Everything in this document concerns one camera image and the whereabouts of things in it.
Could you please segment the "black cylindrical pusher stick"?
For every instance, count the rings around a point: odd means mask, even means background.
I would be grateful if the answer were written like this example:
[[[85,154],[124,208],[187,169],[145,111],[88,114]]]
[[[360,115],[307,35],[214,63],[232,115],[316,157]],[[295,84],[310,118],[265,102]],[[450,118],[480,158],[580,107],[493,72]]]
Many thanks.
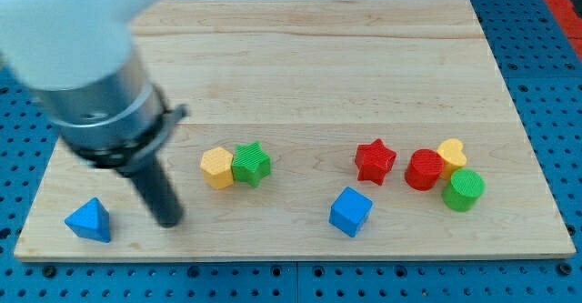
[[[157,157],[144,160],[128,176],[160,227],[180,223],[184,209]]]

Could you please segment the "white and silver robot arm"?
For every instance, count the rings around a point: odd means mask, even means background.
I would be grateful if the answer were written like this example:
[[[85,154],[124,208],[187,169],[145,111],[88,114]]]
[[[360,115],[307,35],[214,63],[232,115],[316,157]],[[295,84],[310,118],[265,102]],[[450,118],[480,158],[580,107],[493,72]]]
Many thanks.
[[[183,209],[157,151],[186,116],[149,78],[132,21],[158,0],[1,0],[1,57],[94,167],[129,178],[156,222]]]

